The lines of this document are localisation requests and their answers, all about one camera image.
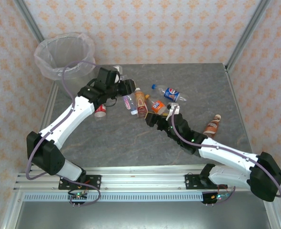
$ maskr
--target bottle label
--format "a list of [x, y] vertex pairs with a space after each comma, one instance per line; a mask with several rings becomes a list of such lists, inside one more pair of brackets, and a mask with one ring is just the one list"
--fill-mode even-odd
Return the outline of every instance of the bottle label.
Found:
[[171, 88], [167, 88], [167, 90], [165, 91], [164, 97], [176, 102], [179, 98], [179, 95], [180, 95], [180, 92], [173, 90]]
[[106, 112], [106, 106], [105, 106], [105, 105], [100, 105], [100, 107], [97, 108], [97, 110], [95, 111], [95, 113], [96, 113], [96, 112], [99, 112], [99, 111]]
[[215, 123], [216, 120], [212, 120], [210, 123], [208, 123], [206, 129], [204, 130], [203, 134], [207, 135], [208, 137], [213, 138], [218, 130], [218, 124]]
[[140, 94], [138, 94], [136, 96], [136, 100], [137, 100], [137, 110], [139, 113], [147, 113], [148, 109], [147, 106], [143, 100], [143, 96], [141, 96]]
[[152, 105], [152, 110], [157, 113], [162, 107], [165, 107], [165, 105], [160, 100], [158, 100]]
[[124, 100], [124, 102], [125, 102], [125, 106], [126, 106], [126, 108], [127, 108], [128, 110], [130, 110], [130, 109], [131, 109], [131, 107], [130, 107], [130, 104], [129, 104], [128, 98], [127, 98], [126, 96], [124, 96], [123, 100]]

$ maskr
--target red label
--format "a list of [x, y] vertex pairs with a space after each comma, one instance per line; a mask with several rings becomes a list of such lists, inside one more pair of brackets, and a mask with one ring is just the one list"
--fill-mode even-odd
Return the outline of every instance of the red label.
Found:
[[100, 105], [100, 107], [97, 108], [95, 113], [98, 112], [98, 111], [106, 112], [106, 106], [105, 105]]

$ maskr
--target white robotic arm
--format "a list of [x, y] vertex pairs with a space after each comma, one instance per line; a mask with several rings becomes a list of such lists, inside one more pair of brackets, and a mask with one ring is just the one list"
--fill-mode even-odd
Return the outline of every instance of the white robotic arm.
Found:
[[[73, 110], [71, 115], [53, 132], [51, 129], [63, 120], [63, 118]], [[58, 149], [61, 149], [63, 143], [70, 136], [70, 134], [79, 126], [79, 124], [92, 113], [94, 113], [95, 108], [94, 104], [90, 103], [89, 100], [85, 97], [76, 97], [75, 98], [75, 107], [72, 107], [72, 104], [48, 127], [41, 130], [40, 133], [42, 136], [46, 135], [48, 132], [52, 134], [46, 137], [46, 140], [54, 141], [55, 146]]]
[[262, 152], [257, 155], [236, 150], [191, 130], [179, 108], [178, 104], [169, 103], [167, 117], [148, 113], [147, 125], [153, 127], [156, 124], [158, 130], [165, 131], [188, 153], [229, 166], [223, 168], [207, 164], [201, 174], [186, 175], [186, 180], [192, 182], [186, 184], [187, 189], [215, 189], [217, 185], [228, 185], [250, 189], [266, 201], [274, 200], [277, 191], [281, 190], [281, 170], [270, 154]]

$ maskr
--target robotic arm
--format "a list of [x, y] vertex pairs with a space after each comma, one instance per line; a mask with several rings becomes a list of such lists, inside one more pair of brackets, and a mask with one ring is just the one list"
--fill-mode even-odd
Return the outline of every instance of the robotic arm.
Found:
[[280, 190], [281, 170], [270, 154], [242, 152], [191, 130], [179, 113], [179, 108], [178, 104], [170, 103], [170, 113], [167, 117], [148, 113], [147, 125], [157, 125], [158, 130], [165, 131], [168, 137], [176, 141], [187, 153], [231, 167], [207, 164], [199, 175], [185, 176], [188, 181], [187, 189], [216, 189], [217, 185], [226, 184], [250, 189], [257, 197], [269, 202], [274, 201]]
[[66, 111], [40, 133], [27, 136], [28, 158], [43, 136], [48, 135], [39, 146], [32, 163], [50, 175], [59, 175], [79, 183], [85, 182], [86, 173], [79, 166], [66, 160], [60, 149], [73, 130], [107, 99], [131, 94], [135, 91], [133, 80], [120, 80], [119, 72], [113, 67], [101, 67], [96, 79], [91, 80], [79, 92]]
[[[134, 91], [133, 80], [120, 80], [119, 72], [113, 67], [100, 68], [97, 78], [91, 80], [78, 92], [72, 105], [60, 117], [40, 133], [29, 133], [28, 158], [33, 154], [34, 149], [38, 148], [32, 163], [50, 175], [65, 177], [71, 182], [85, 183], [87, 180], [85, 170], [66, 160], [60, 152], [63, 143], [73, 130], [100, 105], [106, 103], [107, 99], [116, 99]], [[187, 174], [185, 176], [187, 189], [217, 189], [217, 185], [226, 184], [250, 189], [263, 200], [274, 200], [281, 184], [281, 170], [270, 154], [262, 152], [259, 156], [222, 145], [191, 130], [187, 121], [179, 113], [178, 104], [170, 103], [168, 109], [170, 113], [167, 117], [148, 113], [147, 125], [150, 127], [157, 125], [158, 130], [165, 131], [168, 137], [188, 153], [230, 167], [207, 164], [199, 175]]]

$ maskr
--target cable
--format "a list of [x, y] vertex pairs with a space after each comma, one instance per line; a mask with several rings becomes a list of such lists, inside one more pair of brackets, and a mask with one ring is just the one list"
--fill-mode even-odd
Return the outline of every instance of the cable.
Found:
[[[76, 181], [70, 180], [70, 179], [65, 178], [65, 177], [64, 177], [63, 179], [65, 179], [65, 180], [67, 180], [67, 181], [69, 181], [70, 183], [73, 183], [73, 184], [75, 184], [75, 185], [82, 185], [82, 186], [87, 186], [87, 187], [93, 188], [93, 189], [95, 189], [95, 190], [98, 192], [98, 197], [97, 197], [94, 201], [87, 202], [87, 203], [84, 203], [84, 204], [79, 204], [79, 205], [78, 205], [79, 207], [84, 207], [84, 206], [88, 206], [88, 205], [91, 205], [91, 204], [95, 204], [95, 203], [101, 198], [101, 192], [100, 192], [100, 190], [99, 190], [98, 188], [96, 188], [95, 186], [89, 185], [89, 184], [80, 183], [80, 182], [76, 182]], [[71, 196], [71, 197], [70, 197], [70, 204], [73, 205], [73, 206], [75, 206], [75, 204], [72, 202], [72, 199], [73, 199], [73, 197], [75, 197], [75, 196], [76, 196], [76, 194], [75, 194], [74, 196]]]
[[114, 106], [115, 104], [116, 104], [116, 102], [117, 102], [117, 98], [115, 98], [115, 103], [113, 103], [112, 105], [105, 105], [105, 107], [112, 107], [112, 106]]
[[[37, 179], [45, 174], [47, 174], [47, 172], [43, 172], [39, 175], [36, 175], [34, 177], [30, 177], [30, 167], [31, 167], [31, 162], [32, 162], [32, 159], [35, 155], [35, 153], [37, 152], [38, 148], [40, 147], [40, 145], [42, 144], [42, 142], [56, 129], [58, 128], [65, 120], [67, 120], [69, 118], [69, 116], [72, 114], [72, 112], [74, 111], [74, 108], [75, 108], [75, 98], [73, 96], [73, 94], [69, 91], [68, 87], [66, 86], [66, 83], [65, 83], [65, 80], [64, 80], [64, 73], [65, 73], [65, 70], [72, 64], [79, 64], [79, 63], [88, 63], [88, 64], [91, 64], [93, 66], [100, 66], [98, 64], [95, 64], [95, 63], [92, 63], [92, 62], [89, 62], [89, 61], [73, 61], [73, 62], [70, 62], [69, 64], [67, 64], [64, 68], [63, 68], [63, 71], [62, 71], [62, 85], [63, 85], [63, 88], [65, 89], [65, 91], [69, 94], [69, 96], [71, 97], [72, 99], [72, 108], [70, 109], [70, 111], [68, 112], [68, 114], [60, 121], [58, 122], [52, 129], [50, 129], [50, 131], [44, 135], [40, 141], [36, 144], [36, 146], [34, 147], [33, 151], [31, 152], [30, 154], [30, 157], [27, 161], [27, 165], [26, 165], [26, 169], [25, 169], [25, 175], [26, 175], [26, 178], [28, 180], [34, 180], [34, 179]], [[73, 183], [73, 184], [77, 184], [77, 185], [82, 185], [82, 186], [87, 186], [87, 187], [90, 187], [90, 188], [93, 188], [95, 190], [98, 191], [98, 197], [96, 200], [92, 201], [92, 202], [88, 202], [86, 204], [82, 204], [82, 205], [79, 205], [79, 206], [86, 206], [86, 205], [90, 205], [90, 204], [93, 204], [93, 203], [96, 203], [100, 198], [101, 198], [101, 193], [99, 191], [98, 188], [96, 188], [95, 186], [92, 186], [92, 185], [88, 185], [88, 184], [83, 184], [83, 183], [79, 183], [79, 182], [76, 182], [76, 181], [72, 181], [66, 177], [63, 177], [63, 179]]]
[[72, 189], [72, 190], [68, 191], [68, 194], [74, 196], [75, 193], [72, 193], [72, 192], [75, 191], [75, 190], [78, 191], [78, 193], [80, 193], [80, 189]]
[[224, 202], [228, 201], [228, 200], [232, 197], [232, 195], [234, 194], [235, 191], [236, 191], [236, 186], [234, 186], [234, 189], [233, 189], [233, 191], [231, 192], [231, 195], [230, 195], [226, 200], [221, 201], [221, 202], [217, 202], [217, 203], [215, 203], [215, 204], [213, 204], [213, 205], [216, 205], [216, 204], [223, 204]]
[[171, 124], [172, 124], [172, 128], [173, 128], [173, 131], [175, 132], [175, 134], [179, 137], [180, 140], [182, 140], [183, 142], [191, 145], [191, 146], [197, 146], [197, 147], [208, 147], [208, 148], [217, 148], [218, 149], [222, 149], [222, 150], [225, 150], [227, 152], [230, 152], [230, 153], [233, 153], [237, 156], [240, 156], [242, 157], [243, 159], [248, 159], [250, 162], [254, 163], [256, 166], [258, 166], [263, 172], [265, 172], [265, 174], [273, 181], [273, 183], [275, 184], [275, 186], [277, 187], [277, 189], [279, 190], [279, 195], [276, 195], [276, 197], [280, 197], [281, 198], [281, 187], [280, 185], [277, 183], [277, 181], [275, 180], [275, 178], [268, 172], [268, 170], [266, 170], [265, 167], [263, 167], [262, 165], [260, 165], [257, 161], [254, 161], [253, 159], [251, 158], [248, 158], [247, 156], [243, 155], [243, 154], [240, 154], [234, 150], [231, 150], [231, 149], [228, 149], [228, 148], [225, 148], [225, 147], [222, 147], [222, 146], [213, 146], [213, 145], [202, 145], [202, 144], [197, 144], [197, 143], [193, 143], [193, 142], [189, 142], [187, 140], [185, 140], [180, 134], [179, 132], [177, 131], [177, 129], [175, 128], [175, 125], [174, 125], [174, 114], [175, 114], [175, 110], [177, 109], [177, 106], [174, 107], [173, 109], [173, 112], [172, 112], [172, 115], [171, 115]]
[[223, 188], [225, 188], [225, 190], [227, 191], [227, 193], [229, 193], [228, 190], [227, 190], [227, 188], [225, 187], [225, 185], [218, 185], [218, 193], [219, 193], [219, 190], [220, 190], [220, 186], [222, 186]]

